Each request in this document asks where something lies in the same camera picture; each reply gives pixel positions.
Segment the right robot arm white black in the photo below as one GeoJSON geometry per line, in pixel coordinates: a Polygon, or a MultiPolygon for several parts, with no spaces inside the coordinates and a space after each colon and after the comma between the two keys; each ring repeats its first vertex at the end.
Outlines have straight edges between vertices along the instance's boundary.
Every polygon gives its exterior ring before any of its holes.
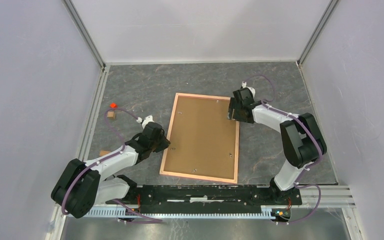
{"type": "Polygon", "coordinates": [[[233,92],[227,118],[241,123],[261,124],[280,133],[286,160],[270,181],[268,191],[269,199],[275,204],[286,201],[289,190],[299,183],[303,171],[308,171],[327,152],[324,137],[311,113],[294,114],[256,101],[250,87],[241,87],[233,92]]]}

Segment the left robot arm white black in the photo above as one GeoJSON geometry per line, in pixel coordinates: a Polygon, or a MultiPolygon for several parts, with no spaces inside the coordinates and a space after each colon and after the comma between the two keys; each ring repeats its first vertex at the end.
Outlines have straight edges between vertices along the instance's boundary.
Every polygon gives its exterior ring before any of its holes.
{"type": "Polygon", "coordinates": [[[131,204],[136,200],[137,190],[130,179],[111,176],[170,145],[160,124],[150,121],[143,123],[142,127],[142,132],[104,156],[88,161],[75,158],[68,162],[50,195],[60,205],[63,215],[78,219],[96,204],[112,200],[131,204]]]}

